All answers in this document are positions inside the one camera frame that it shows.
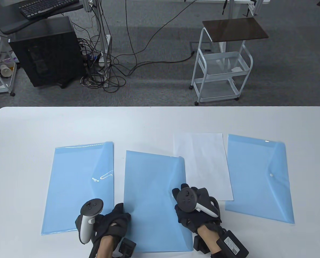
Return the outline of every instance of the carpeted floor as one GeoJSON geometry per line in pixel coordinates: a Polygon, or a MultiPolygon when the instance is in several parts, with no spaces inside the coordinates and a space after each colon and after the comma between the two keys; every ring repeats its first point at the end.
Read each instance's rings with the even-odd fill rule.
{"type": "MultiPolygon", "coordinates": [[[[15,0],[4,0],[13,3],[15,0]]],[[[254,67],[240,100],[210,102],[214,106],[320,106],[320,7],[312,0],[272,0],[262,7],[258,22],[269,39],[248,41],[254,67]]],[[[144,48],[153,33],[188,3],[127,1],[128,24],[135,50],[144,48]]],[[[202,20],[223,19],[221,4],[196,2],[159,32],[138,60],[174,61],[190,55],[189,42],[198,41],[202,20]]],[[[125,26],[124,0],[103,1],[113,38],[113,53],[131,53],[125,26]]],[[[90,15],[67,13],[73,22],[90,27],[90,15]]],[[[91,35],[96,34],[95,22],[91,35]]],[[[86,32],[77,32],[86,37],[86,32]]],[[[192,106],[196,100],[188,86],[195,58],[178,64],[152,64],[139,68],[118,92],[88,89],[73,82],[68,88],[34,88],[20,69],[15,97],[0,94],[5,106],[192,106]]],[[[132,56],[121,58],[131,65],[132,56]]]]}

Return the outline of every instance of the light blue plastic folder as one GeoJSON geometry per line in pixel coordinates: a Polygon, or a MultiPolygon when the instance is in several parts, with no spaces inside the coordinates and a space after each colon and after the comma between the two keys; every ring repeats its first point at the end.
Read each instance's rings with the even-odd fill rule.
{"type": "Polygon", "coordinates": [[[55,149],[41,235],[74,231],[84,203],[104,202],[113,210],[113,143],[55,149]]]}
{"type": "Polygon", "coordinates": [[[178,223],[173,188],[186,182],[182,157],[127,151],[124,209],[131,214],[127,238],[135,252],[193,250],[192,233],[178,223]]]}
{"type": "Polygon", "coordinates": [[[226,210],[295,223],[284,143],[229,134],[227,160],[226,210]]]}

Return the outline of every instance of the wrist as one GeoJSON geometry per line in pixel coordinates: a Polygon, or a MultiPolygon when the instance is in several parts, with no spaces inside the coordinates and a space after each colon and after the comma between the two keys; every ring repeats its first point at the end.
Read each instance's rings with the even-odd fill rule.
{"type": "Polygon", "coordinates": [[[217,253],[221,251],[221,248],[216,243],[220,238],[217,232],[209,230],[205,225],[200,226],[197,229],[197,232],[206,243],[211,253],[217,253]]]}
{"type": "Polygon", "coordinates": [[[113,246],[113,236],[103,236],[100,240],[96,258],[110,258],[113,253],[113,246]]]}

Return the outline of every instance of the black computer case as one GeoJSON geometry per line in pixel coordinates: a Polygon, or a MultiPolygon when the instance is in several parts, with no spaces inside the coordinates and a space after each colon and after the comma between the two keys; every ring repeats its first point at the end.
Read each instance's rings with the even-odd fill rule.
{"type": "Polygon", "coordinates": [[[84,76],[80,46],[69,17],[38,21],[10,35],[9,44],[33,86],[84,76]]]}

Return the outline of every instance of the black glove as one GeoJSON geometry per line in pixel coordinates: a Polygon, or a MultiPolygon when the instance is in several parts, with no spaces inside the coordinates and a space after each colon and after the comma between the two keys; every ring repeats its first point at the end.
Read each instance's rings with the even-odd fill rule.
{"type": "Polygon", "coordinates": [[[113,250],[115,250],[118,243],[127,233],[128,222],[130,220],[131,215],[124,212],[123,203],[118,203],[109,214],[97,215],[93,225],[91,236],[93,248],[89,258],[95,258],[99,249],[100,240],[103,236],[113,236],[113,250]]]}
{"type": "MultiPolygon", "coordinates": [[[[181,189],[185,188],[185,187],[189,187],[188,184],[182,184],[181,185],[181,189]]],[[[196,187],[191,187],[191,189],[193,189],[196,193],[198,191],[198,188],[196,187]]],[[[177,199],[177,195],[180,192],[180,190],[178,188],[174,188],[172,190],[172,194],[174,196],[175,199],[177,199]]],[[[209,194],[207,193],[207,196],[201,196],[201,198],[208,198],[209,200],[211,199],[211,197],[209,197],[209,194]]],[[[215,207],[219,210],[219,206],[217,201],[214,202],[215,207]]],[[[191,230],[193,233],[197,233],[197,228],[199,228],[201,225],[206,225],[206,224],[213,224],[213,225],[220,225],[221,218],[220,216],[217,218],[214,218],[208,214],[206,214],[203,211],[197,211],[194,210],[193,212],[184,212],[183,210],[181,210],[178,206],[178,204],[174,207],[177,216],[178,216],[178,222],[181,223],[184,227],[188,228],[189,230],[191,230]]]]}

